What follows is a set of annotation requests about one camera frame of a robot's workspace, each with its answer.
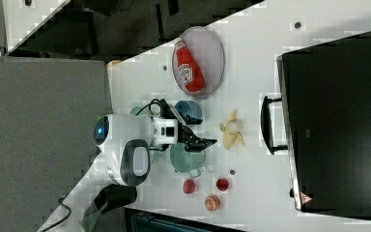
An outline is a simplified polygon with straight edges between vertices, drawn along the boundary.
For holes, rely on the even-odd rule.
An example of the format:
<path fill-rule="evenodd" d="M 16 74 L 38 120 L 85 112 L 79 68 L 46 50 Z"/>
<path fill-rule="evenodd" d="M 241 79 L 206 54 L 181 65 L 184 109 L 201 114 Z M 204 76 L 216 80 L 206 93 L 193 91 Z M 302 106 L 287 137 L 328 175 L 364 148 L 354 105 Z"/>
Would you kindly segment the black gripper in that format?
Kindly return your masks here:
<path fill-rule="evenodd" d="M 203 120 L 189 115 L 181 115 L 184 120 L 179 124 L 178 142 L 185 145 L 187 152 L 201 152 L 217 142 L 216 139 L 202 139 L 198 137 L 190 128 L 190 126 L 200 125 Z"/>

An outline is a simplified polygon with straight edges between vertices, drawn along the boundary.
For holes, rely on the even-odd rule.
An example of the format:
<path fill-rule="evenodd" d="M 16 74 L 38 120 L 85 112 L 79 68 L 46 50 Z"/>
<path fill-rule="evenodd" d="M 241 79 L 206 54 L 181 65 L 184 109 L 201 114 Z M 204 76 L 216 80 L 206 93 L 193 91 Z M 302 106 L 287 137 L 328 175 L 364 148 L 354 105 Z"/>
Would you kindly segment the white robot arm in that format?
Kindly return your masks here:
<path fill-rule="evenodd" d="M 101 117 L 94 141 L 100 153 L 37 232 L 85 232 L 84 215 L 104 188 L 113 184 L 137 187 L 145 182 L 153 148 L 180 143 L 188 152 L 201 152 L 216 143 L 197 136 L 176 117 L 132 114 Z"/>

